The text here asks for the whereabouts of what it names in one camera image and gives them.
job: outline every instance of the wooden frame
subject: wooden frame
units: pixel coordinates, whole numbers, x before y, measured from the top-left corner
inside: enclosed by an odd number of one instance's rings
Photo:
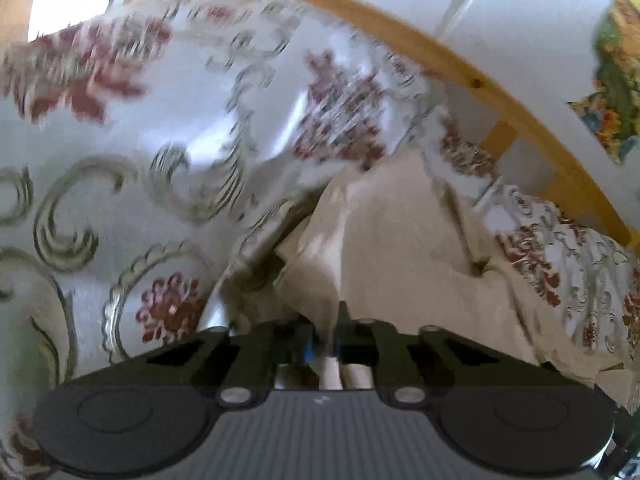
[[[426,67],[434,76],[450,80],[491,108],[500,121],[483,143],[498,159],[521,137],[535,145],[556,168],[556,181],[542,194],[569,217],[590,214],[605,234],[620,244],[640,250],[640,234],[620,219],[600,187],[570,153],[527,108],[487,75],[438,41],[354,0],[304,0],[340,16],[364,32],[388,44],[396,52]]]

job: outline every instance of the round pad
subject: round pad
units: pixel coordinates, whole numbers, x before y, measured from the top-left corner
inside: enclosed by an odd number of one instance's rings
[[[613,433],[610,410],[576,386],[454,388],[444,432],[472,459],[514,475],[561,475],[587,465]]]
[[[63,467],[132,476],[180,460],[206,423],[205,401],[190,386],[62,386],[39,404],[34,434]]]

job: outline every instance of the red flower pattern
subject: red flower pattern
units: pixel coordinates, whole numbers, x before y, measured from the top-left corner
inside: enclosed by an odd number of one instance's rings
[[[406,75],[409,72],[406,63],[402,59],[394,59],[393,66],[399,75]]]
[[[625,313],[622,322],[628,327],[626,339],[631,346],[631,358],[636,355],[636,346],[640,343],[640,267],[633,270],[633,280],[624,301]]]
[[[507,237],[496,240],[513,267],[534,287],[549,305],[556,307],[560,297],[554,289],[560,286],[560,273],[546,260],[545,248],[536,237],[536,226],[520,226]]]
[[[440,141],[440,154],[453,169],[466,176],[484,178],[496,176],[494,160],[485,150],[460,138],[456,121],[443,118],[446,133]]]
[[[136,312],[136,321],[145,329],[142,341],[170,344],[195,332],[206,303],[198,296],[199,285],[200,280],[185,278],[180,272],[168,280],[154,280],[142,293],[142,307]]]
[[[518,206],[518,210],[526,217],[531,218],[533,215],[533,203],[529,196],[523,195],[519,189],[512,188],[509,190],[509,198]]]
[[[18,416],[8,442],[0,440],[0,479],[42,480],[49,475],[49,460],[32,434],[28,420]]]
[[[20,117],[32,123],[62,104],[79,121],[103,124],[106,97],[145,94],[146,87],[132,80],[169,38],[160,20],[76,25],[9,49],[0,92],[12,96]]]
[[[316,79],[307,93],[295,157],[319,162],[361,160],[369,167],[385,153],[384,145],[375,141],[383,97],[376,75],[363,76],[335,66],[329,51],[310,54],[306,62]]]

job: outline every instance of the colorful cloth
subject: colorful cloth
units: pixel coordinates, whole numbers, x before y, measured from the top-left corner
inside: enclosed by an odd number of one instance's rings
[[[596,91],[569,103],[619,164],[640,132],[640,12],[616,0],[596,37]]]

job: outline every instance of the black plastic part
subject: black plastic part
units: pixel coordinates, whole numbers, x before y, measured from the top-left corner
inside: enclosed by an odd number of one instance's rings
[[[453,389],[440,405],[444,433],[478,462],[522,476],[562,476],[607,445],[610,412],[588,388]]]
[[[636,460],[640,453],[640,410],[630,416],[622,408],[614,409],[616,428],[613,441],[616,448],[602,460],[598,468],[605,478],[616,476],[630,460]]]
[[[612,433],[613,410],[593,390],[446,330],[402,335],[388,323],[351,320],[341,304],[334,335],[340,362],[371,366],[383,402],[423,412],[445,442],[482,466],[521,476],[574,471]],[[275,367],[308,363],[316,339],[303,318],[241,336],[196,334],[56,389],[36,411],[36,439],[53,463],[80,476],[148,474],[196,449],[226,411],[263,402]],[[239,397],[225,395],[231,391]]]

